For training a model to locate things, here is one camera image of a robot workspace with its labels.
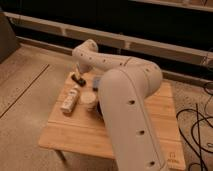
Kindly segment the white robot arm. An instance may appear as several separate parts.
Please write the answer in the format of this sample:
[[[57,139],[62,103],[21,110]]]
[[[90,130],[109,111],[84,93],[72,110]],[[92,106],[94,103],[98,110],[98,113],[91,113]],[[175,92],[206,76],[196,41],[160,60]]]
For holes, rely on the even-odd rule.
[[[89,39],[72,50],[80,71],[104,71],[98,99],[119,171],[169,171],[145,99],[161,86],[163,75],[151,61],[100,53]]]

